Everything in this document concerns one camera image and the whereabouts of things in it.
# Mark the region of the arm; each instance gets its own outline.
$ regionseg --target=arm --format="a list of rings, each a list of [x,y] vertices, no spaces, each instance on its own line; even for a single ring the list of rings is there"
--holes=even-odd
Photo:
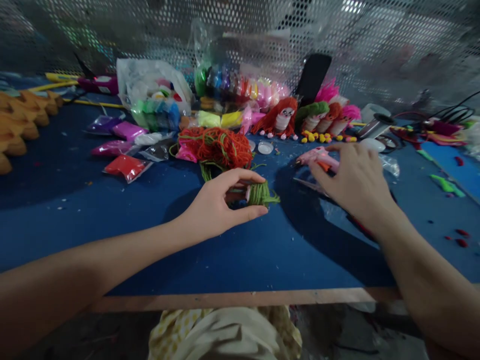
[[[423,334],[467,359],[480,354],[480,293],[415,230],[392,199],[376,152],[336,144],[338,174],[310,169],[325,191],[377,239],[406,306]]]
[[[230,210],[226,204],[242,197],[229,193],[231,187],[264,181],[249,170],[225,172],[207,182],[171,222],[90,242],[0,274],[0,358],[33,345],[154,262],[266,214],[264,206]]]

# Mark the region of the black phone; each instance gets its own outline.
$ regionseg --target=black phone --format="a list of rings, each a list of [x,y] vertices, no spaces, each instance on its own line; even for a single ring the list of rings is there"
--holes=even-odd
[[[331,63],[332,57],[328,55],[314,53],[308,56],[295,91],[301,97],[301,106],[315,101]]]

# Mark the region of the metal mesh wall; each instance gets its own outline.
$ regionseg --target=metal mesh wall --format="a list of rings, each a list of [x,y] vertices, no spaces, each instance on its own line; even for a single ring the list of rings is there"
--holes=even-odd
[[[225,54],[268,64],[293,88],[306,55],[331,55],[327,77],[359,105],[401,109],[423,92],[425,109],[480,87],[477,0],[2,0],[0,10],[2,70],[79,73],[75,51],[97,73],[115,72],[117,57],[162,59],[192,83],[199,18],[244,34],[290,28],[283,46],[230,42]]]

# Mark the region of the purple clay packet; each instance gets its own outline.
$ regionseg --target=purple clay packet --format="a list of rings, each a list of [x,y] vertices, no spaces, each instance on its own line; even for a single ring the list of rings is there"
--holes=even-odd
[[[90,154],[94,156],[117,157],[120,155],[134,155],[140,146],[123,140],[107,141],[106,143],[94,148]]]
[[[133,125],[128,121],[119,123],[112,129],[113,133],[122,139],[127,141],[133,141],[138,135],[146,134],[149,131],[143,127]]]
[[[95,135],[112,135],[112,129],[122,121],[122,117],[100,115],[94,122],[87,126],[85,132]]]

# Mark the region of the patterned fabric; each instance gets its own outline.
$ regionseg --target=patterned fabric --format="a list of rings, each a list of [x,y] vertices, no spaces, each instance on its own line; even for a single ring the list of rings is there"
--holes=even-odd
[[[288,306],[252,307],[276,329],[290,359],[299,359],[302,336],[290,320]],[[150,332],[148,360],[170,360],[192,328],[214,309],[168,310]]]

